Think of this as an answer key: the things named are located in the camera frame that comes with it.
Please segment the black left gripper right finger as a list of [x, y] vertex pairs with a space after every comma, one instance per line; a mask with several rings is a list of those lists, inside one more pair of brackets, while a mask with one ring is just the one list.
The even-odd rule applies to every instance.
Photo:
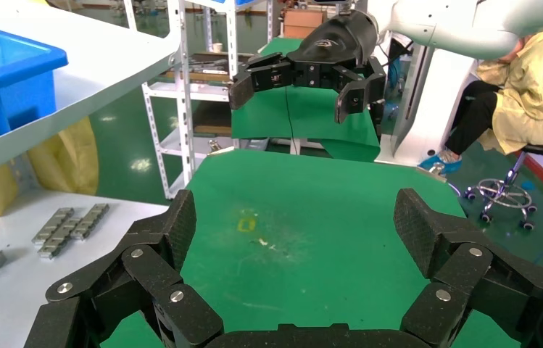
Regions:
[[471, 221], [398, 191], [394, 225], [428, 280], [400, 324], [429, 347], [450, 347], [472, 312], [490, 317], [522, 347], [543, 347], [543, 267], [511, 254]]

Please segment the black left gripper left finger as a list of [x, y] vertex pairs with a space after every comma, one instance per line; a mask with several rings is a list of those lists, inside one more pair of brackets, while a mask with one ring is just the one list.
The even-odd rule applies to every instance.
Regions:
[[195, 230], [194, 195], [183, 189], [112, 251], [48, 288], [25, 347], [99, 347], [136, 312], [165, 347], [207, 346], [223, 320], [180, 274]]

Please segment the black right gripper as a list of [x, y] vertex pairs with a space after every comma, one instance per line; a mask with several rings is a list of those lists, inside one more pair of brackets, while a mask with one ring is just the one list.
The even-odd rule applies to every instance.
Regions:
[[384, 98], [386, 73], [372, 57], [378, 23], [366, 12], [338, 14], [314, 29], [299, 47], [249, 60], [240, 66], [228, 89], [231, 109], [242, 108], [255, 93], [286, 86], [338, 92], [334, 121], [342, 124]]

